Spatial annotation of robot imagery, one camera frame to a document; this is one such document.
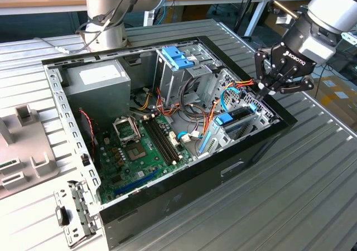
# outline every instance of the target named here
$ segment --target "yellow wire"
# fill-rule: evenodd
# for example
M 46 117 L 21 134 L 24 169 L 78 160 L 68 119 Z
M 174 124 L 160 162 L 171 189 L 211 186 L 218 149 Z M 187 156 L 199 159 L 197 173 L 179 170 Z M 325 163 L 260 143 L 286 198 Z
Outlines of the yellow wire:
M 151 97 L 151 94 L 148 93 L 148 94 L 147 94 L 147 97 L 146 97 L 145 104 L 143 105 L 143 107 L 140 107 L 138 110 L 145 110 L 145 109 L 148 107 L 148 105 L 149 105 L 149 98 L 150 98 L 150 97 Z
M 249 81 L 236 81 L 236 83 L 238 84 L 244 84 L 244 83 L 249 83 L 251 82 L 253 79 L 250 79 Z

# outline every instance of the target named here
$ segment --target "perforated metal surface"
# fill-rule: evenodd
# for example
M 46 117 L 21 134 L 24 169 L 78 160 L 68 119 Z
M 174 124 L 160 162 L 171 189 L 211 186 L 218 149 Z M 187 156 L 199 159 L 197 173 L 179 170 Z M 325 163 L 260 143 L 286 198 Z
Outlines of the perforated metal surface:
M 254 76 L 250 49 L 212 20 L 128 30 L 133 45 L 207 35 Z M 80 37 L 51 38 L 78 49 Z M 0 44 L 0 116 L 29 103 L 40 114 L 61 175 L 0 201 L 2 246 L 66 250 L 52 192 L 79 173 L 40 61 L 61 56 L 43 42 Z M 350 250 L 357 242 L 357 141 L 304 94 L 277 96 L 297 119 L 264 158 L 217 190 L 169 216 L 121 250 Z M 98 235 L 79 250 L 106 250 Z

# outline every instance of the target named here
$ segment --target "blue latch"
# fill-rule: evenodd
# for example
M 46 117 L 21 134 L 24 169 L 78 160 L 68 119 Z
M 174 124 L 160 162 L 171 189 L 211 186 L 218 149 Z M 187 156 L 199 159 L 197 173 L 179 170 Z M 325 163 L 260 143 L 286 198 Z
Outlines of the blue latch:
M 253 113 L 255 113 L 258 109 L 258 107 L 254 103 L 249 104 L 250 109 L 252 110 Z
M 185 53 L 181 52 L 176 46 L 163 47 L 162 53 L 177 70 L 194 65 L 192 61 L 185 57 Z
M 223 114 L 221 114 L 221 115 L 216 117 L 216 122 L 220 126 L 222 124 L 228 123 L 228 122 L 230 122 L 232 120 L 233 120 L 233 118 L 232 118 L 232 116 L 229 115 L 229 113 L 223 113 Z

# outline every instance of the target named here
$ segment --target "green circuit board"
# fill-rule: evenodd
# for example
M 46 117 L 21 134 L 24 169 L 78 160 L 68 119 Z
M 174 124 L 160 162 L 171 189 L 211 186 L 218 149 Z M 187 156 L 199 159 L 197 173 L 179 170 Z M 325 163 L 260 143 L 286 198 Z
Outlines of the green circuit board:
M 164 116 L 157 116 L 155 121 L 162 128 L 165 127 L 163 128 L 163 130 L 165 129 L 164 133 L 171 131 L 171 127 Z M 172 145 L 176 153 L 182 158 L 176 165 L 167 165 L 144 125 L 140 121 L 137 124 L 141 141 L 128 143 L 125 147 L 120 145 L 120 140 L 114 128 L 96 136 L 99 144 L 99 149 L 96 151 L 96 168 L 102 181 L 99 187 L 102 203 L 110 202 L 136 187 L 140 187 L 148 181 L 155 180 L 192 161 L 186 149 L 181 145 L 177 148 Z M 130 134 L 127 128 L 124 129 L 126 135 Z M 118 189 L 123 189 L 124 192 L 118 194 Z

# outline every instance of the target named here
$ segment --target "metal bracket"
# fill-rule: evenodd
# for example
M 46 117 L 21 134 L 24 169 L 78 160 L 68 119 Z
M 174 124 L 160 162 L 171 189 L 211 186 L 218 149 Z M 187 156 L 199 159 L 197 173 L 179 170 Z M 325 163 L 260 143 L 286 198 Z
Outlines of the metal bracket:
M 54 195 L 57 220 L 64 227 L 69 248 L 89 239 L 102 227 L 98 215 L 89 215 L 87 205 L 93 198 L 85 181 L 69 181 L 67 187 L 55 191 Z

